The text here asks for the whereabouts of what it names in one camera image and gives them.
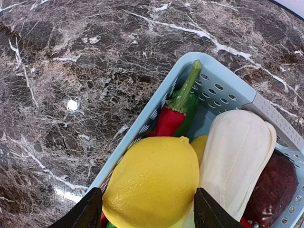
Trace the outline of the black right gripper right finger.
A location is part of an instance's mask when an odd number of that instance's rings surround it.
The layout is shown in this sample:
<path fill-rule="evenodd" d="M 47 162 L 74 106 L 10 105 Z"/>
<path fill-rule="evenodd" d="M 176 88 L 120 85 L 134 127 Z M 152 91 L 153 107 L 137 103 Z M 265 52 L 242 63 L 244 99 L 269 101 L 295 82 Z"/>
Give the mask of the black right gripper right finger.
<path fill-rule="evenodd" d="M 204 188 L 197 188 L 194 195 L 194 224 L 195 228 L 244 228 Z"/>

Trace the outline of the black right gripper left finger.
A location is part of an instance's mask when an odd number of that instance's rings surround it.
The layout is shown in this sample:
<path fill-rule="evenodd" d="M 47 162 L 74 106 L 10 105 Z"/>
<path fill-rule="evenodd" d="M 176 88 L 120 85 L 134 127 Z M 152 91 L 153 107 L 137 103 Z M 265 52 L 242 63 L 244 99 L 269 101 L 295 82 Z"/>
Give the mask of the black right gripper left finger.
<path fill-rule="evenodd" d="M 102 191 L 94 187 L 49 228 L 100 228 L 102 205 Z"/>

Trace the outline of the yellow lemon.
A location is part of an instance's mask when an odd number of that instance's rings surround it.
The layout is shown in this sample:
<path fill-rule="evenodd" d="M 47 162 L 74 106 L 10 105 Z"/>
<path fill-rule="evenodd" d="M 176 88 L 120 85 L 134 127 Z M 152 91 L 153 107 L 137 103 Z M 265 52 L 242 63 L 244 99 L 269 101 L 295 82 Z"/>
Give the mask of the yellow lemon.
<path fill-rule="evenodd" d="M 115 167 L 103 213 L 118 228 L 172 228 L 188 214 L 200 179 L 187 137 L 149 137 Z"/>

